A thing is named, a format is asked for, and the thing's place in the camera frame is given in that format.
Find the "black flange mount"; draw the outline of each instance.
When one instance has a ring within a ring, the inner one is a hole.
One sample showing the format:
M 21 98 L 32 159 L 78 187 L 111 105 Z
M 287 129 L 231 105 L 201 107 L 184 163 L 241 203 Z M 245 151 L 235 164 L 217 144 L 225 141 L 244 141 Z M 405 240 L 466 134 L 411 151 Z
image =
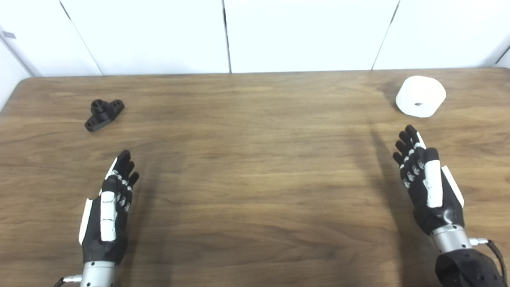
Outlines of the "black flange mount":
M 123 109 L 124 103 L 121 100 L 114 100 L 111 103 L 94 100 L 90 104 L 92 116 L 85 122 L 85 128 L 89 132 L 95 132 L 113 122 Z

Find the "white spool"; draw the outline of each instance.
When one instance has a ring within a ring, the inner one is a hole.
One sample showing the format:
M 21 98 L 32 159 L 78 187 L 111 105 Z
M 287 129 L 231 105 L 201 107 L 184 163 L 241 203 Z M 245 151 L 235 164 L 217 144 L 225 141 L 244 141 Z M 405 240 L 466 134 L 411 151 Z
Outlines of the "white spool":
M 434 78 L 412 76 L 407 78 L 397 94 L 398 108 L 407 115 L 430 117 L 446 98 L 443 85 Z

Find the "wooden table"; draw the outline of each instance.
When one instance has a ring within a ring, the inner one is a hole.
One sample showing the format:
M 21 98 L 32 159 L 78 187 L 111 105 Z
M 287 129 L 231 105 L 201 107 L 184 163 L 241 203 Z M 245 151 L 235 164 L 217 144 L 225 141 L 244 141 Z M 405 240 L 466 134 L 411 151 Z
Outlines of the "wooden table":
M 413 75 L 447 90 L 431 118 L 394 105 Z M 126 109 L 89 133 L 98 98 Z M 407 124 L 455 176 L 468 235 L 510 256 L 506 69 L 25 80 L 0 114 L 0 285 L 81 273 L 85 198 L 129 149 L 123 287 L 438 286 L 391 157 Z

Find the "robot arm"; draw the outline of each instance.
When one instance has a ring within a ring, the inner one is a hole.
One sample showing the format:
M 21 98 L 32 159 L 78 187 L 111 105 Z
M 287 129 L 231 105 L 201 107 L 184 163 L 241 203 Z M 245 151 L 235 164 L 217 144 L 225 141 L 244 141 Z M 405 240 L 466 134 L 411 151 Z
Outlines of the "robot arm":
M 82 275 L 61 278 L 55 287 L 80 282 L 80 287 L 112 287 L 115 269 L 128 247 L 125 233 L 133 185 L 139 178 L 128 150 L 113 161 L 99 195 L 87 199 L 80 226 L 79 242 L 83 250 Z
M 400 132 L 393 154 L 400 177 L 413 203 L 418 226 L 429 235 L 439 253 L 436 274 L 444 287 L 505 287 L 506 270 L 501 253 L 484 238 L 468 238 L 464 231 L 464 198 L 439 153 L 427 148 L 413 126 Z M 501 276 L 492 259 L 473 249 L 487 244 L 501 262 Z

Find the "white panel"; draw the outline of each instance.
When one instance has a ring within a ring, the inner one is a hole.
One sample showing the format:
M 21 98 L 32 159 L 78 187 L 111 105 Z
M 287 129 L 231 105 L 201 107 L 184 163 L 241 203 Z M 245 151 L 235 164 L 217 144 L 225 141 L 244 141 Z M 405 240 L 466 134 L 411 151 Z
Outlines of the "white panel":
M 29 77 L 29 73 L 0 40 L 0 110 L 19 81 Z
M 401 0 L 375 69 L 492 66 L 510 44 L 509 0 Z
M 506 51 L 505 55 L 501 57 L 498 63 L 494 65 L 495 67 L 505 67 L 510 69 L 510 52 Z
M 0 0 L 0 37 L 35 76 L 101 75 L 58 0 Z
M 225 0 L 232 72 L 371 69 L 398 0 Z
M 105 75 L 228 73 L 221 0 L 64 0 Z

